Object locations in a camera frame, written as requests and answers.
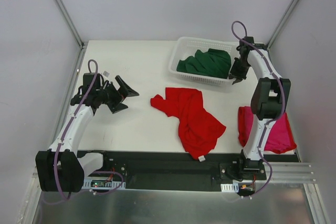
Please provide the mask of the white plastic basket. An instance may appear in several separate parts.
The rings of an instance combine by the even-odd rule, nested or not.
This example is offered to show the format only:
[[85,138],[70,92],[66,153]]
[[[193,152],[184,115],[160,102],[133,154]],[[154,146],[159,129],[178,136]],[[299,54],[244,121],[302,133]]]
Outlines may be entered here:
[[198,74],[179,72],[177,71],[177,65],[180,60],[185,60],[187,57],[193,56],[197,50],[206,52],[210,48],[224,50],[228,52],[233,65],[234,59],[239,56],[239,53],[236,50],[237,46],[238,43],[232,41],[218,41],[195,37],[180,37],[173,48],[168,64],[168,71],[172,76],[186,81],[198,82],[218,87],[230,86],[234,81],[233,79],[222,79],[202,76]]

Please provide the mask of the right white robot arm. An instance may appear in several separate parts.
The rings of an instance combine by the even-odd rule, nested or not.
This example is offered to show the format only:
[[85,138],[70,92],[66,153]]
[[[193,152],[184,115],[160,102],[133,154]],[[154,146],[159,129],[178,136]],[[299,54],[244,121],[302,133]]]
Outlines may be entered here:
[[258,83],[250,102],[254,115],[252,128],[246,145],[238,160],[226,169],[226,176],[242,181],[256,176],[263,169],[264,149],[275,122],[286,110],[291,82],[275,70],[267,56],[266,46],[254,43],[254,38],[245,36],[236,48],[240,57],[235,58],[229,72],[234,84],[246,79],[248,70],[253,69]]

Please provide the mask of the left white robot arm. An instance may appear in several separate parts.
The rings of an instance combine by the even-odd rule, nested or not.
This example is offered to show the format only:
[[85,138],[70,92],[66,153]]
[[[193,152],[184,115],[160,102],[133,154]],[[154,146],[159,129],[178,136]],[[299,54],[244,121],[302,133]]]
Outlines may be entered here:
[[36,155],[39,183],[44,192],[77,193],[85,177],[94,172],[99,176],[110,173],[111,163],[103,151],[88,151],[78,157],[79,143],[101,105],[106,105],[115,114],[128,108],[123,104],[127,97],[139,96],[120,76],[115,77],[118,88],[99,73],[84,73],[82,80],[70,100],[69,114],[59,135],[48,150]]

